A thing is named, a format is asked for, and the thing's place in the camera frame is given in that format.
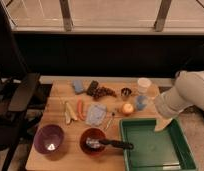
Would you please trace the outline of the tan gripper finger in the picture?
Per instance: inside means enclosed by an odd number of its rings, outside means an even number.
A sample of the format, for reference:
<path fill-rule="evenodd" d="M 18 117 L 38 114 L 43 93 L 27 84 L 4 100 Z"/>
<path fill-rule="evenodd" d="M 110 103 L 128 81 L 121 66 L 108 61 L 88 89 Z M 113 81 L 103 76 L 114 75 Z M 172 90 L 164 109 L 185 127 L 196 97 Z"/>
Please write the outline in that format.
<path fill-rule="evenodd" d="M 171 123 L 171 119 L 157 118 L 154 130 L 156 132 L 162 131 Z"/>

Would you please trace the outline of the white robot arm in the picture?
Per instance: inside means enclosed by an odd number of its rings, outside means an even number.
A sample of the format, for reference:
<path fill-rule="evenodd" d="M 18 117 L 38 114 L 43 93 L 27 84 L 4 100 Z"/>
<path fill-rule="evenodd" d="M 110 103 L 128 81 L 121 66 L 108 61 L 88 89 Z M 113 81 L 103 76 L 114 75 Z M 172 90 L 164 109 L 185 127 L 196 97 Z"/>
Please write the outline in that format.
<path fill-rule="evenodd" d="M 159 114 L 155 131 L 165 129 L 174 118 L 190 106 L 204 111 L 204 71 L 181 71 L 174 85 L 154 99 Z"/>

